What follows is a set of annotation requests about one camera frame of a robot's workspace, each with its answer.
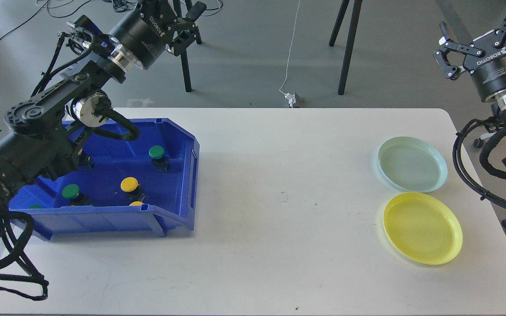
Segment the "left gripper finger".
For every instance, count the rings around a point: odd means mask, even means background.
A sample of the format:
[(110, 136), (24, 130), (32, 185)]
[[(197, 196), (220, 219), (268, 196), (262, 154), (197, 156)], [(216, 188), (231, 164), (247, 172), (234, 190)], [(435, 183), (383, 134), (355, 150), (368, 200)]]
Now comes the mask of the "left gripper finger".
[(201, 1), (196, 1), (194, 4), (191, 1), (185, 1), (184, 3), (187, 8), (184, 20), (188, 22), (196, 22), (207, 9), (207, 5)]

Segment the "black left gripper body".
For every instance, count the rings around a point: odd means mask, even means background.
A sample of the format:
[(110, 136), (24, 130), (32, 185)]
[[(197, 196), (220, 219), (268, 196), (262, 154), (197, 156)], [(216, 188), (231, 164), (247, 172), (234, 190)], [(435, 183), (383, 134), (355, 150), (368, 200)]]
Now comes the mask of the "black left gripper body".
[(198, 26), (184, 17), (177, 17), (168, 0), (139, 0), (109, 36), (135, 57), (139, 68), (146, 70), (165, 50), (179, 56), (196, 42)]

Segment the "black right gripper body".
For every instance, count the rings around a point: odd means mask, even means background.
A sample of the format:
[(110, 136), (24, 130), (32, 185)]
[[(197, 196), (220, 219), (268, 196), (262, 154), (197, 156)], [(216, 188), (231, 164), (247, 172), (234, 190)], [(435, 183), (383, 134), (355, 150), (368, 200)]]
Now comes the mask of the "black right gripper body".
[(504, 28), (491, 30), (464, 48), (468, 55), (463, 67), (482, 102), (494, 100), (506, 91), (506, 34)]

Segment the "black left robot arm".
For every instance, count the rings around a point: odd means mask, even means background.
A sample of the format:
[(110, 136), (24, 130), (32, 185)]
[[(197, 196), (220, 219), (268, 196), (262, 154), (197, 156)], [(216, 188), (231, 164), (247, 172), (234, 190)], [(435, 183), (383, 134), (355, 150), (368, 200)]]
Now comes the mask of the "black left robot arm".
[(59, 34), (48, 70), (30, 98), (10, 108), (10, 132), (0, 140), (0, 291), (46, 300), (48, 281), (25, 254), (35, 223), (9, 210), (10, 200), (40, 176), (56, 180), (77, 170), (91, 135), (133, 141), (140, 132), (115, 111), (102, 87), (124, 82), (134, 66), (149, 69), (168, 51), (185, 58), (201, 44), (196, 24), (207, 6), (200, 1), (139, 0), (110, 33), (81, 16)]

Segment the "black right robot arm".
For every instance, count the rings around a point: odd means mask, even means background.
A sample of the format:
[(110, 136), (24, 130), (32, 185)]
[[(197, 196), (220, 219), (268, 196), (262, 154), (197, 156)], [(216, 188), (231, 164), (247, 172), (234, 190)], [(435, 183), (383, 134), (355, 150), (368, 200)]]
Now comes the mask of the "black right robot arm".
[[(488, 174), (506, 180), (506, 16), (502, 24), (475, 38), (469, 44), (451, 38), (448, 24), (440, 24), (442, 37), (434, 59), (445, 78), (456, 80), (468, 72), (482, 102), (491, 103), (492, 116), (472, 119), (457, 133), (452, 148), (452, 160), (458, 176), (474, 192), (492, 204), (506, 209), (506, 199), (497, 196), (472, 180), (464, 168), (461, 151), (463, 142), (474, 129), (484, 127), (486, 133), (474, 140), (480, 149), (479, 163)], [(506, 228), (506, 218), (501, 225)]]

